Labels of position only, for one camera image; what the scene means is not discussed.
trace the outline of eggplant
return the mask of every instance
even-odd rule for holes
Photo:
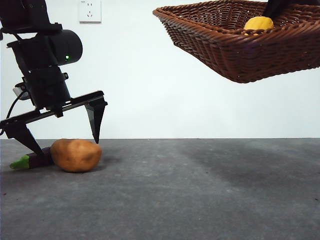
[[[34,152],[23,155],[18,161],[11,163],[10,168],[13,170],[34,169],[53,165],[54,161],[51,157],[50,147],[45,147],[42,151],[44,153],[43,156],[39,156]]]

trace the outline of white wall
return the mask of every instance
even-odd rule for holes
[[[78,0],[46,2],[50,21],[83,43],[81,60],[61,67],[71,96],[105,93],[103,139],[320,137],[319,69],[239,84],[172,44],[152,10],[195,1],[102,0],[102,24],[79,24]],[[5,46],[12,40],[1,42],[2,119],[22,75]],[[31,110],[20,101],[13,114]],[[28,126],[37,139],[92,138],[84,107]]]

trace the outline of yellow fruit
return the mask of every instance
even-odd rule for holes
[[[271,18],[266,17],[266,16],[255,16],[250,18],[245,26],[244,29],[252,29],[252,30],[257,30],[257,29],[271,29],[274,27],[274,22],[272,21]]]
[[[66,172],[83,173],[99,162],[102,149],[85,139],[59,139],[50,148],[53,162]]]

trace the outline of potato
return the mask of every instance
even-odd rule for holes
[[[101,147],[85,139],[56,140],[50,148],[53,162],[66,172],[83,173],[93,169],[102,155]]]

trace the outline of basket rim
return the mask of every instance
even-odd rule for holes
[[[209,38],[212,38],[217,35],[230,35],[234,37],[240,37],[240,38],[250,38],[250,39],[260,39],[260,38],[270,38],[270,34],[272,34],[272,37],[275,35],[280,35],[284,31],[291,31],[291,33],[296,32],[297,34],[306,33],[310,31],[314,31],[314,29],[320,31],[320,19],[319,20],[313,20],[313,21],[304,21],[301,23],[295,23],[285,26],[277,26],[274,28],[269,29],[243,29],[239,28],[236,30],[230,30],[218,26],[209,25],[202,22],[195,22],[191,19],[178,16],[174,13],[172,13],[169,10],[165,9],[171,9],[171,10],[183,10],[190,7],[196,7],[196,6],[204,6],[204,5],[211,5],[211,4],[253,4],[253,5],[265,5],[266,2],[263,1],[251,1],[251,0],[214,0],[214,1],[206,1],[206,2],[199,2],[199,3],[193,3],[193,4],[184,4],[184,5],[176,5],[176,6],[163,6],[158,7],[155,10],[153,10],[153,15],[156,17],[166,21],[166,22],[174,22],[175,24],[179,25],[182,29],[185,29],[187,31],[191,32],[199,32],[203,35],[206,35]],[[320,13],[320,6],[315,5],[301,5],[301,4],[290,4],[290,6],[301,9],[301,10],[314,10],[319,9]]]

